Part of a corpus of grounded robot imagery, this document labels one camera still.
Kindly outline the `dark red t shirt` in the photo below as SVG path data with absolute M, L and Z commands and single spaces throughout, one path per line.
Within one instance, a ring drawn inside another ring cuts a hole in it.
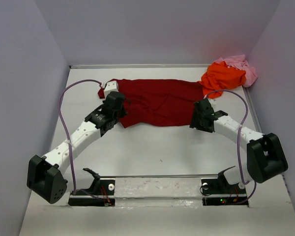
M 125 104 L 127 115 L 120 119 L 124 128 L 138 123 L 154 126 L 189 125 L 194 103 L 204 97 L 199 82 L 175 79 L 111 79 L 118 91 L 130 100 Z

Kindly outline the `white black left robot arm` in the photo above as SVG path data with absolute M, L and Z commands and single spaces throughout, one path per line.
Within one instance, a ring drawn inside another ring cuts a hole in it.
M 68 134 L 67 139 L 43 156 L 34 155 L 28 165 L 27 187 L 50 204 L 58 202 L 66 192 L 77 188 L 77 175 L 72 181 L 64 177 L 73 161 L 90 144 L 103 137 L 120 118 L 126 116 L 126 97 L 118 91 L 110 92 L 103 103 L 86 116 L 81 125 Z

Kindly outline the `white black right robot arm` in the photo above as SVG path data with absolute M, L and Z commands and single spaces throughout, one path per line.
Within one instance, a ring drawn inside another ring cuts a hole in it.
M 238 157 L 238 165 L 218 173 L 216 186 L 220 192 L 227 193 L 239 183 L 263 183 L 288 169 L 277 135 L 263 134 L 241 125 L 226 112 L 215 111 L 207 98 L 194 103 L 190 128 L 218 133 L 236 143 L 238 155 L 241 149 L 246 152 L 246 161 Z

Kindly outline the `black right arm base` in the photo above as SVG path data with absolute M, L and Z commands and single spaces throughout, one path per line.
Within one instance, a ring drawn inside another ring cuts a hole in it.
M 238 183 L 228 184 L 220 174 L 201 179 L 199 191 L 203 196 L 204 206 L 249 206 L 245 187 L 240 188 Z

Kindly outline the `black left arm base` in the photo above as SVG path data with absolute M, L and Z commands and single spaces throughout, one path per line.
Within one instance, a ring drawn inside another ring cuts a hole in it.
M 116 180 L 101 177 L 90 168 L 76 173 L 76 193 L 70 193 L 68 205 L 72 207 L 113 207 L 115 206 Z

